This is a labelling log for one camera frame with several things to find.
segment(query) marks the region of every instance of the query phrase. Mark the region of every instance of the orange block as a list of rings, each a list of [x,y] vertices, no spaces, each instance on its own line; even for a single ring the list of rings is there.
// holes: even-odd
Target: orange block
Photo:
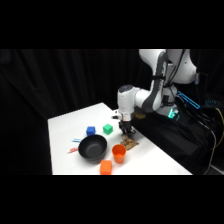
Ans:
[[[100,174],[101,175],[111,175],[112,162],[108,160],[101,161]]]

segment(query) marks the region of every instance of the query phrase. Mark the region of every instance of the blue block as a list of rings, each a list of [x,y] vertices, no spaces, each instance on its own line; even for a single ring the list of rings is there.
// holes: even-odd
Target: blue block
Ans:
[[[90,135],[95,135],[95,134],[96,134],[96,129],[95,129],[95,127],[88,127],[88,128],[87,128],[87,131],[86,131],[86,134],[87,134],[88,136],[90,136]]]

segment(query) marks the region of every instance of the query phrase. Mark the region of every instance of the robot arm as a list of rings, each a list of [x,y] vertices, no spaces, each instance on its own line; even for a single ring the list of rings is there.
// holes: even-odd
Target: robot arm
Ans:
[[[122,86],[118,90],[119,109],[113,117],[121,120],[120,128],[128,136],[133,134],[131,121],[134,117],[135,106],[142,108],[146,113],[158,110],[162,103],[163,84],[166,80],[168,56],[165,49],[155,49],[153,51],[143,49],[140,50],[140,56],[152,68],[151,89],[147,91],[131,85]]]
[[[133,130],[131,121],[134,117],[134,108],[138,106],[146,113],[157,111],[167,115],[174,106],[173,94],[177,90],[169,83],[170,76],[175,73],[172,80],[177,83],[188,84],[194,81],[196,67],[190,60],[190,50],[187,49],[140,49],[141,59],[152,68],[152,83],[150,91],[135,88],[131,85],[122,86],[118,90],[118,106],[113,118],[120,119],[119,126],[123,134],[131,136]]]

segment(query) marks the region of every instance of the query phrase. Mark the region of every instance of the green light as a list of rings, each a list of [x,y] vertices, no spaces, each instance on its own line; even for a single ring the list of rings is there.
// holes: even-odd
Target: green light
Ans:
[[[169,118],[173,119],[175,117],[175,113],[173,112],[173,109],[170,110],[170,113],[169,113]]]

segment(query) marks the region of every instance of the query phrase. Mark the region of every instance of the orange cup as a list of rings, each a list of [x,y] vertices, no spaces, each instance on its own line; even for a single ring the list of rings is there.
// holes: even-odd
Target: orange cup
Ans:
[[[126,148],[123,145],[115,145],[112,149],[114,160],[116,163],[123,163],[126,154]]]

